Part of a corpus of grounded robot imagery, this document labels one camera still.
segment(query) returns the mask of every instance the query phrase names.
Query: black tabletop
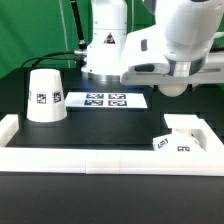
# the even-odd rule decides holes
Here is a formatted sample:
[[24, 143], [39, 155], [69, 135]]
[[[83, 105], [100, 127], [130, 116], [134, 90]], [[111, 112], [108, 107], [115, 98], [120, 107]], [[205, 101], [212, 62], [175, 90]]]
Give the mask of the black tabletop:
[[[30, 69], [0, 80], [0, 118], [18, 113], [20, 130], [10, 147], [152, 150], [169, 133], [164, 113], [196, 114], [224, 140], [223, 90], [189, 88], [168, 98], [150, 87], [84, 80], [61, 69], [68, 92], [143, 93], [147, 109], [68, 108], [60, 122], [26, 119]], [[154, 175], [0, 174], [0, 223], [214, 223], [224, 221], [224, 178]]]

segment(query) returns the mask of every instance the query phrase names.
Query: black and white pattern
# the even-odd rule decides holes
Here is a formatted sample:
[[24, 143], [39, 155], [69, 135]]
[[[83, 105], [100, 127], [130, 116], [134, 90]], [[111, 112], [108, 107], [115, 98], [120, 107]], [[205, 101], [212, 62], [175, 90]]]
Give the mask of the black and white pattern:
[[110, 107], [126, 107], [127, 101], [126, 100], [109, 100], [108, 106], [110, 106]]
[[114, 37], [112, 33], [109, 33], [107, 38], [104, 41], [105, 44], [115, 44]]
[[162, 147], [164, 147], [167, 144], [168, 144], [168, 139], [166, 138], [158, 144], [158, 148], [161, 149]]
[[87, 93], [86, 98], [87, 99], [103, 99], [104, 94], [103, 93]]
[[178, 152], [190, 152], [190, 147], [189, 146], [178, 146], [177, 147]]
[[46, 94], [37, 94], [37, 103], [46, 104], [46, 102], [47, 102]]
[[29, 91], [29, 100], [31, 101], [31, 99], [32, 99], [32, 92]]
[[54, 95], [54, 103], [61, 102], [61, 93], [60, 92], [54, 93], [53, 95]]
[[85, 106], [103, 106], [103, 100], [85, 100]]
[[125, 100], [126, 99], [126, 94], [111, 93], [111, 94], [109, 94], [109, 99], [110, 100]]

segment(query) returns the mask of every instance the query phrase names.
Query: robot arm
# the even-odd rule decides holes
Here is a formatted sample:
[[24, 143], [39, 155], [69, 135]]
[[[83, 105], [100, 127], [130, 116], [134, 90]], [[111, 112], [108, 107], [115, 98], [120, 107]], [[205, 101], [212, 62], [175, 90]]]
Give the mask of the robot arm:
[[97, 81], [119, 81], [120, 57], [126, 41], [126, 1], [91, 0], [91, 5], [93, 39], [82, 74]]
[[[181, 94], [186, 89], [187, 84], [201, 84], [203, 79], [205, 83], [210, 83], [207, 80], [208, 74], [206, 77], [199, 78], [198, 72], [206, 65], [206, 60], [208, 61], [209, 51], [214, 38], [217, 36], [215, 32], [223, 16], [224, 1], [142, 1], [146, 8], [155, 14], [156, 25], [132, 33], [127, 37], [122, 58], [123, 75], [121, 76], [121, 82], [131, 84], [131, 80], [133, 80], [132, 84], [140, 85], [144, 83], [145, 85], [148, 83], [151, 86], [159, 85], [160, 90], [170, 96]], [[137, 49], [136, 44], [131, 47], [133, 46], [133, 40], [138, 41], [139, 44], [137, 45], [138, 47], [141, 46], [141, 48], [142, 43], [145, 42], [144, 51]], [[138, 59], [133, 56], [130, 58], [129, 64], [128, 62], [124, 63], [127, 60], [127, 51], [129, 55], [130, 51], [135, 52], [133, 55], [138, 55]], [[141, 65], [143, 67], [142, 64], [146, 64], [147, 58], [147, 64], [153, 64], [155, 70], [139, 71], [138, 69], [136, 71], [136, 66]]]

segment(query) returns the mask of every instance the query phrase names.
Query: green background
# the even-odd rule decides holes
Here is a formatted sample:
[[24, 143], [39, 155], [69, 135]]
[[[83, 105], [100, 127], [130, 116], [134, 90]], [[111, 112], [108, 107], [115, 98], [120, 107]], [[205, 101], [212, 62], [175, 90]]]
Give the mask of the green background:
[[[131, 30], [131, 0], [128, 4], [128, 32]], [[69, 0], [61, 0], [67, 31], [67, 45], [63, 30], [60, 0], [1, 0], [0, 1], [0, 78], [27, 59], [48, 53], [77, 48], [77, 32]], [[83, 31], [87, 43], [92, 38], [90, 0], [78, 0]], [[154, 17], [135, 0], [135, 30], [154, 24]], [[45, 61], [52, 67], [74, 67], [67, 61]]]

